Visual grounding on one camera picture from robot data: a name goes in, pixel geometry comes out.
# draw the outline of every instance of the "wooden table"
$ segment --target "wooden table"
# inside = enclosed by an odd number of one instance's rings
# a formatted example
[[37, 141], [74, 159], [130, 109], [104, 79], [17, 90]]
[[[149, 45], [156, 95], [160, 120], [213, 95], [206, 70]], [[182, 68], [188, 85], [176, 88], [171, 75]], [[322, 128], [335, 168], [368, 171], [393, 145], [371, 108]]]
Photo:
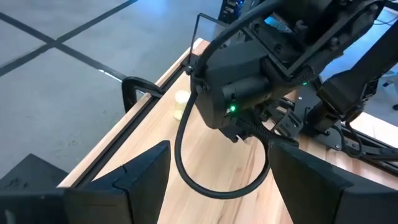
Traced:
[[[194, 53], [200, 54], [208, 42], [198, 39]], [[157, 82], [161, 85], [188, 55], [186, 51]], [[179, 121], [174, 119], [174, 94], [178, 90], [189, 90], [189, 78], [181, 75], [161, 100], [141, 121], [96, 178], [99, 178], [121, 164], [131, 160], [158, 142], [168, 139], [172, 150]], [[288, 95], [294, 99], [295, 93]], [[101, 153], [105, 145], [137, 113], [149, 99], [145, 95], [115, 125], [115, 127], [94, 147], [94, 149], [75, 167], [60, 187], [70, 186], [87, 169], [89, 164]], [[398, 146], [393, 136], [398, 128], [368, 114], [363, 114], [354, 122], [360, 131], [382, 139], [388, 144]], [[398, 179], [346, 154], [327, 150], [325, 146], [301, 136], [300, 148], [346, 170], [371, 180], [398, 189]], [[182, 156], [188, 173], [199, 184], [213, 190], [227, 191], [241, 188], [250, 183], [264, 164], [264, 150], [257, 139], [233, 144], [218, 130], [207, 128], [196, 108], [193, 109], [182, 143]], [[272, 172], [264, 183], [249, 195], [234, 200], [215, 200], [204, 197], [189, 188], [180, 178], [174, 159], [172, 159], [169, 184], [159, 223], [292, 223], [282, 197], [274, 182]]]

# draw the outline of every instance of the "concrete floor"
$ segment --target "concrete floor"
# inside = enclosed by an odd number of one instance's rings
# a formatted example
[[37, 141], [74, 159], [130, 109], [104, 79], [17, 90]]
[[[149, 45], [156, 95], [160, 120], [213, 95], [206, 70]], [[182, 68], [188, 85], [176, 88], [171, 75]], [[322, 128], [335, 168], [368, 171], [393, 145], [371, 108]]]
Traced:
[[[2, 0], [0, 12], [57, 39], [124, 2]], [[126, 76], [154, 82], [189, 46], [196, 15], [217, 17], [221, 0], [130, 3], [64, 44]], [[383, 12], [380, 20], [394, 16]], [[388, 28], [374, 26], [322, 75], [352, 66]], [[202, 22], [198, 37], [210, 40], [219, 30]], [[0, 178], [28, 153], [71, 171], [124, 114], [117, 80], [55, 48], [1, 76], [3, 65], [45, 44], [0, 19]], [[380, 90], [367, 111], [393, 122], [394, 94]]]

